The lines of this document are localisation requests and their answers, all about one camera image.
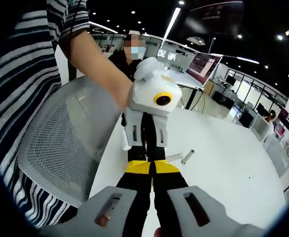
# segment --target ceiling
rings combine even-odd
[[[199,1],[202,0],[184,0],[185,4],[180,5],[178,0],[88,0],[87,7],[92,22],[116,30],[119,34],[137,30],[159,37],[164,37],[175,8],[180,7],[181,12],[168,39],[188,44],[186,39],[178,38],[178,30],[189,11]],[[242,39],[227,35],[198,35],[205,45],[189,46],[208,52],[211,37],[216,37],[211,53],[259,62],[254,64],[233,57],[223,57],[223,63],[228,63],[227,66],[256,77],[289,96],[289,36],[285,35],[289,30],[289,0],[244,0],[244,3],[239,30]],[[284,39],[279,41],[277,35],[282,35]]]

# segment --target computer monitor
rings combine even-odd
[[[284,126],[279,123],[276,127],[275,127],[275,132],[277,135],[279,135],[280,137],[283,136],[283,134],[285,133],[285,128]]]
[[[203,87],[221,59],[222,57],[206,53],[197,53],[186,72],[200,82],[200,86]]]
[[[228,75],[228,77],[226,78],[226,80],[225,80],[227,83],[229,83],[230,85],[234,85],[234,83],[235,83],[235,79],[232,77],[232,76],[230,76],[230,75]]]
[[[284,126],[289,130],[289,112],[282,108],[278,115],[279,120],[284,124]]]
[[[268,116],[268,111],[264,108],[264,106],[261,103],[258,104],[256,110],[262,117]]]

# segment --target mesh chair back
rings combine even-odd
[[[18,151],[20,169],[50,194],[80,207],[119,115],[110,95],[87,77],[69,82],[28,127]]]

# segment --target glass wall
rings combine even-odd
[[[281,107],[286,106],[287,98],[278,94],[273,88],[233,70],[228,70],[227,75],[236,80],[231,90],[236,92],[242,104],[251,103],[255,109],[261,104],[267,111],[275,110],[276,116]]]

